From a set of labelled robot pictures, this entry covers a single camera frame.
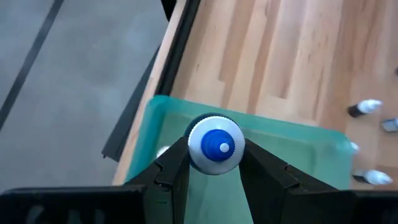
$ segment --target plastic container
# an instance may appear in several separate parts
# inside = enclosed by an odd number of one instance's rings
[[[181,137],[193,118],[209,112],[229,116],[242,128],[245,138],[301,171],[337,189],[349,189],[354,149],[344,134],[168,96],[155,96],[148,102],[126,180],[153,162],[161,147]],[[185,223],[252,223],[238,167],[218,176],[190,169]]]

